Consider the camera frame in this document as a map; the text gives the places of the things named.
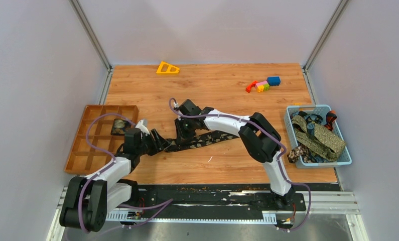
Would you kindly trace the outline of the black tie with gold pattern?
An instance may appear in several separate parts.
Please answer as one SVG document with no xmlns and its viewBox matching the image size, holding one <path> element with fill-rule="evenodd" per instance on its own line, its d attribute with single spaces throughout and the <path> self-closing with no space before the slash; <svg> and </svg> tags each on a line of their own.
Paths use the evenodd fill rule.
<svg viewBox="0 0 399 241">
<path fill-rule="evenodd" d="M 175 139 L 166 139 L 170 145 L 165 149 L 165 152 L 172 153 L 196 149 L 237 138 L 238 136 L 222 131 L 210 131 L 200 135 L 194 134 L 191 137 L 183 137 L 181 134 L 177 134 Z"/>
</svg>

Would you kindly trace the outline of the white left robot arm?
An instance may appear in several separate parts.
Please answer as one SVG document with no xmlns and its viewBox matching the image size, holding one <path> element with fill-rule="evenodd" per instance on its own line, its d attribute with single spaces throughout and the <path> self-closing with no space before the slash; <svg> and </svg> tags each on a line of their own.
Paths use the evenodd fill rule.
<svg viewBox="0 0 399 241">
<path fill-rule="evenodd" d="M 153 156 L 167 149 L 171 143 L 153 129 L 144 132 L 129 129 L 124 143 L 111 161 L 96 172 L 70 180 L 61 209 L 61 226 L 98 232 L 106 216 L 121 204 L 135 207 L 140 202 L 136 181 L 123 180 L 132 172 L 143 155 Z"/>
</svg>

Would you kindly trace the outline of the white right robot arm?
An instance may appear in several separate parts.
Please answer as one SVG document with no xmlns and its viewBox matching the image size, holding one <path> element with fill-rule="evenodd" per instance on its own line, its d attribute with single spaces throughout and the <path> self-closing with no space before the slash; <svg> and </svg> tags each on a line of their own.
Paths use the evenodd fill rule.
<svg viewBox="0 0 399 241">
<path fill-rule="evenodd" d="M 175 119 L 177 145 L 199 144 L 206 136 L 197 135 L 197 130 L 207 130 L 213 143 L 227 136 L 240 138 L 248 154 L 262 163 L 274 193 L 275 207 L 284 210 L 292 205 L 294 189 L 280 160 L 286 147 L 281 143 L 279 133 L 261 113 L 250 116 L 228 114 L 212 107 L 200 108 L 189 99 L 178 104 L 174 98 L 169 100 L 169 107 L 178 116 Z"/>
</svg>

